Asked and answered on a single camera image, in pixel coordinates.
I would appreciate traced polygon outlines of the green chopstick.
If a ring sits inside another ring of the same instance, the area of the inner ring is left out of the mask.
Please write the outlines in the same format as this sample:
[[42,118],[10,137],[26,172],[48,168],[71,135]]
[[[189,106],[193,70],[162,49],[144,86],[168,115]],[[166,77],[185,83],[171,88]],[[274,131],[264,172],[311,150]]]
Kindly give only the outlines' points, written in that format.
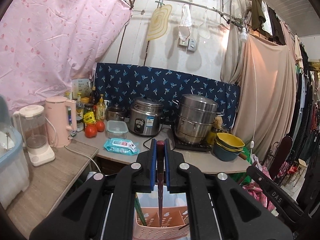
[[142,208],[140,206],[140,202],[139,202],[139,198],[138,198],[137,194],[135,195],[134,205],[135,205],[136,213],[137,213],[138,217],[140,218],[142,225],[147,226],[147,223],[146,223]]

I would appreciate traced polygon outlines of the silver rice cooker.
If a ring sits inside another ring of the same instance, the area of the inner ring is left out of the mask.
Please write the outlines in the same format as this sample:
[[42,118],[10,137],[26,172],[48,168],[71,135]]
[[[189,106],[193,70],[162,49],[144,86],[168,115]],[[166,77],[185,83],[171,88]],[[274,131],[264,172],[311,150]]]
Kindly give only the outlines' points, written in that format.
[[130,132],[143,137],[153,137],[163,119],[163,104],[148,97],[138,97],[130,106],[128,128]]

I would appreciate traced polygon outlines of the black induction cooker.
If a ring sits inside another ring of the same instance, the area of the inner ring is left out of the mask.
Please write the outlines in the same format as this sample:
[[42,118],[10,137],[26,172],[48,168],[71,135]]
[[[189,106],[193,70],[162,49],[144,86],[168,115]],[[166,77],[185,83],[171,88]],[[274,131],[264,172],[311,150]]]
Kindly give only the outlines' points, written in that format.
[[172,134],[175,149],[196,152],[210,152],[213,149],[212,145],[208,144],[206,141],[201,141],[199,144],[189,144],[179,139],[174,130],[172,130]]

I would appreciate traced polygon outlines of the pink floral cloth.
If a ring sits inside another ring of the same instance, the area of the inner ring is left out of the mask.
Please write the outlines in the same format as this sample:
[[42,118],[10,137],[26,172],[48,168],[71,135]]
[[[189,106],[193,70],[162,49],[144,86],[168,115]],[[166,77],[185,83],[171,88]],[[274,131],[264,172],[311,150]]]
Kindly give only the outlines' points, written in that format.
[[[255,167],[263,172],[268,178],[270,178],[270,174],[266,168],[259,163],[259,159],[255,154],[251,154],[250,162],[253,164],[257,162]],[[268,211],[272,212],[275,206],[271,203],[270,200],[265,196],[260,186],[250,177],[246,176],[244,182],[242,183],[242,188],[246,190],[255,200],[257,200],[263,207],[267,208]]]

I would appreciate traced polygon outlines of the stainless steel steamer pot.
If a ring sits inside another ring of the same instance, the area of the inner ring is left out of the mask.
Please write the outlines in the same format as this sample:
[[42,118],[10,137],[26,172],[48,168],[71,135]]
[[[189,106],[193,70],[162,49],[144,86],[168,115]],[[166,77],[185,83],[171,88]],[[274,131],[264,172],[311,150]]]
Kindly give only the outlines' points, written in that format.
[[212,99],[194,94],[183,94],[180,100],[174,99],[173,103],[178,105],[176,136],[187,144],[199,144],[213,126],[218,104]]

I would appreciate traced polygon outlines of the small steel pot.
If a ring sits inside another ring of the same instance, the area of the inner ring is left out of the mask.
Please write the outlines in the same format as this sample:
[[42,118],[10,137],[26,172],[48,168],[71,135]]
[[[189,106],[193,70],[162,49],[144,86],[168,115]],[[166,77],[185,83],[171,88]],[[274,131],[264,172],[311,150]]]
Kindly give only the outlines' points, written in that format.
[[124,121],[126,116],[126,110],[122,109],[117,103],[106,109],[107,121]]

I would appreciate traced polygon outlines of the red tomato right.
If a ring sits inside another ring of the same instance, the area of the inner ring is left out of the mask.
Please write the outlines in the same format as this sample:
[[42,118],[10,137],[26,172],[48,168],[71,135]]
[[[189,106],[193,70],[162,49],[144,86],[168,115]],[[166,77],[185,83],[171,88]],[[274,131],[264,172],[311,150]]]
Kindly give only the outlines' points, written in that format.
[[105,131],[105,123],[101,120],[97,121],[95,123],[95,127],[98,132],[104,132]]

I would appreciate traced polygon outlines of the stacked yellow blue bowls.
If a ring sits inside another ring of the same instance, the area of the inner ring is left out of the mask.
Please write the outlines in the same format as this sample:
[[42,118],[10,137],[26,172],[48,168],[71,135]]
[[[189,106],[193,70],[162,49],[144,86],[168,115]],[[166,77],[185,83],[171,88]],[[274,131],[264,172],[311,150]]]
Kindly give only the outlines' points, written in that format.
[[217,133],[213,144],[213,154],[221,161],[233,161],[242,152],[245,144],[229,133]]

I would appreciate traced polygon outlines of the navy patterned cloth backsplash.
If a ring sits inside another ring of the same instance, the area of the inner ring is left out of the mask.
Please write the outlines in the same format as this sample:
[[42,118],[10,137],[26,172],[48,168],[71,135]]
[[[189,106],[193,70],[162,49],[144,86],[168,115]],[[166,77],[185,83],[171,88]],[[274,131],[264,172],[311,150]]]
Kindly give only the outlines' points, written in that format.
[[237,85],[174,70],[131,64],[98,63],[95,86],[100,94],[120,108],[128,109],[138,97],[148,97],[164,106],[165,122],[173,122],[178,106],[173,102],[183,94],[200,95],[214,100],[222,114],[222,127],[233,127],[240,88]]

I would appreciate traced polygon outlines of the pink perforated utensil holder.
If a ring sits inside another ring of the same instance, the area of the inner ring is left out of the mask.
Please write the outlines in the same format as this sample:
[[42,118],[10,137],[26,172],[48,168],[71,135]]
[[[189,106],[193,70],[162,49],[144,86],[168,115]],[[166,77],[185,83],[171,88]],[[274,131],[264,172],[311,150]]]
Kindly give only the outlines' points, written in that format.
[[160,219],[157,207],[143,207],[146,225],[135,215],[132,239],[182,239],[189,235],[186,206],[164,207]]

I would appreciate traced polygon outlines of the pink electric kettle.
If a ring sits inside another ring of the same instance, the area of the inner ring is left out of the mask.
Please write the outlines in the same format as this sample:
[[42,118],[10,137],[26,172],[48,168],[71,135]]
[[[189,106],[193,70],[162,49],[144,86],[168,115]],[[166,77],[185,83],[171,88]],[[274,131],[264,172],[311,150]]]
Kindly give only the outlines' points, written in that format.
[[71,131],[76,131],[76,101],[64,96],[46,98],[44,111],[47,120],[48,141],[54,148],[71,143]]

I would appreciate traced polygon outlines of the white blender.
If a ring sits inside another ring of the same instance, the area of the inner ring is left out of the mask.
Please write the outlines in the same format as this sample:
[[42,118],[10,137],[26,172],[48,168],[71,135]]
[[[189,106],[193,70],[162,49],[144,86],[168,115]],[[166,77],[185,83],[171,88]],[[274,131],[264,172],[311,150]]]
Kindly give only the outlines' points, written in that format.
[[13,113],[15,128],[20,128],[24,144],[35,167],[55,159],[55,153],[48,142],[44,107],[29,105]]

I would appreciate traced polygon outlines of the white dish rack bin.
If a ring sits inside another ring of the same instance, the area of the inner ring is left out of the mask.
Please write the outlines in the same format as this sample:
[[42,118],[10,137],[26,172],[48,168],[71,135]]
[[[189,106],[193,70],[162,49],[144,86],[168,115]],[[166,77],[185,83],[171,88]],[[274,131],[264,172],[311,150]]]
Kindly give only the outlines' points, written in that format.
[[29,168],[23,152],[20,132],[11,124],[7,103],[1,97],[1,205],[7,209],[10,203],[29,186]]

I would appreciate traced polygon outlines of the pink dotted curtain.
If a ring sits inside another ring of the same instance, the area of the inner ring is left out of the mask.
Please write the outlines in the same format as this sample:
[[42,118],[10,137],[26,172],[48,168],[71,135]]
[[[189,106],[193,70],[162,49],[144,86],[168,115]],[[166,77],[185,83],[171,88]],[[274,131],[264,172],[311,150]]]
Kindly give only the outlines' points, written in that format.
[[89,77],[131,15],[123,0],[13,0],[1,19],[1,95],[9,111]]

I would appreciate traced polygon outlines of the wall power socket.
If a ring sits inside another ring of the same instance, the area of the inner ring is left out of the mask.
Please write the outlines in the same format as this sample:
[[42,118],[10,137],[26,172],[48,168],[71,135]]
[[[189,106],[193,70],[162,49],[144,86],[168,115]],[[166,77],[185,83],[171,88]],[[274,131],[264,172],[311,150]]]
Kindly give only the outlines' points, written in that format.
[[185,48],[189,52],[195,52],[197,50],[197,43],[195,39],[188,38],[186,40],[178,39],[178,46]]

